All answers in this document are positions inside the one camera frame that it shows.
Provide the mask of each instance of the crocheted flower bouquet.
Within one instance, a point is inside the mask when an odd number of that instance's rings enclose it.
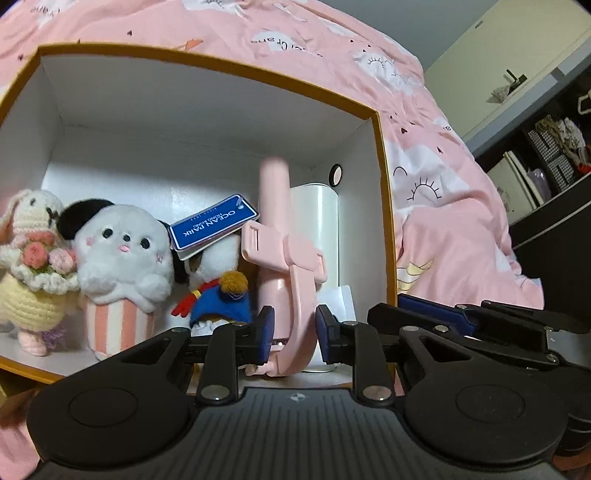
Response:
[[[16,237],[12,244],[21,250],[17,265],[11,267],[12,275],[32,291],[64,295],[78,289],[76,254],[56,247],[54,233],[27,233]]]

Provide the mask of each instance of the brown pom-pom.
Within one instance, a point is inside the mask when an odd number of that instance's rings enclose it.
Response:
[[[230,270],[220,277],[220,289],[224,293],[241,295],[248,291],[248,280],[239,271]]]

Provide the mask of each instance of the stuffed animal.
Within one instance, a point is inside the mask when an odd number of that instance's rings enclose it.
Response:
[[[98,358],[114,355],[154,333],[154,313],[175,278],[167,225],[145,210],[90,199],[70,205],[58,230],[73,239],[87,335]]]
[[[47,354],[44,332],[61,322],[78,289],[75,255],[57,237],[64,206],[45,190],[23,190],[0,218],[0,319],[18,328],[28,353]]]
[[[240,236],[218,240],[185,262],[191,293],[173,310],[186,317],[195,335],[210,335],[228,322],[252,321],[248,280],[238,271]]]

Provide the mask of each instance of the circular pad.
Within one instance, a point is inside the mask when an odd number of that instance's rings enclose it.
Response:
[[[519,417],[525,402],[517,392],[501,385],[472,385],[458,393],[460,412],[482,423],[507,423]]]
[[[476,359],[440,363],[408,393],[413,432],[471,465],[550,460],[566,428],[562,400],[528,375]]]
[[[137,398],[120,388],[87,390],[70,403],[72,418],[87,427],[112,427],[128,420],[137,409]]]
[[[31,403],[27,427],[42,459],[108,469],[181,436],[190,418],[186,396],[149,365],[107,362],[45,387]]]

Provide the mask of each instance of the pink crocheted flower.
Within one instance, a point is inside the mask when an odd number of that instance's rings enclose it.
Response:
[[[33,268],[41,268],[47,265],[48,253],[41,242],[32,242],[22,251],[22,262]]]
[[[66,274],[74,268],[74,259],[63,248],[56,248],[49,252],[49,263],[59,274]]]
[[[66,249],[66,252],[68,252],[68,255],[70,255],[72,257],[72,260],[74,261],[74,265],[76,265],[76,252],[74,252],[73,250],[70,250],[70,249]]]
[[[44,245],[52,246],[56,243],[56,234],[53,232],[29,232],[27,238],[31,242],[41,242]]]

